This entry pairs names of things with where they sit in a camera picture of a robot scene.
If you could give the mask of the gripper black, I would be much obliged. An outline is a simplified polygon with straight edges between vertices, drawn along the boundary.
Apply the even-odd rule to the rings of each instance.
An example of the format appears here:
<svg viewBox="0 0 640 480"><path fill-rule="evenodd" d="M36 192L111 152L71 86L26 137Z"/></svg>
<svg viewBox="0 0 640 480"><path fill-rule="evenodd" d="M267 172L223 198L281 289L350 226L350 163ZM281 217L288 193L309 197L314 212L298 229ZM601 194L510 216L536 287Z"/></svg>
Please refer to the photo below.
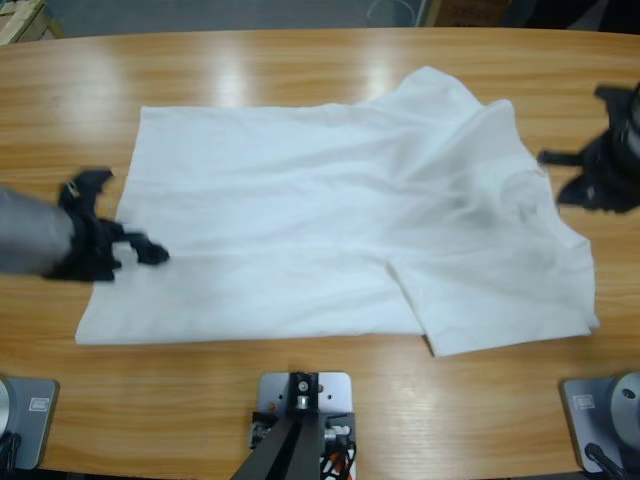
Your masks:
<svg viewBox="0 0 640 480"><path fill-rule="evenodd" d="M639 206L639 123L628 116L578 153L543 150L547 166L580 167L558 193L557 203L586 210L627 213Z"/></svg>
<svg viewBox="0 0 640 480"><path fill-rule="evenodd" d="M168 251L145 234L125 232L121 224L94 214L66 211L74 227L70 250L42 277L48 280L77 282L113 282L122 264L113 254L113 244L128 243L137 254L137 262L156 266L168 260Z"/></svg>

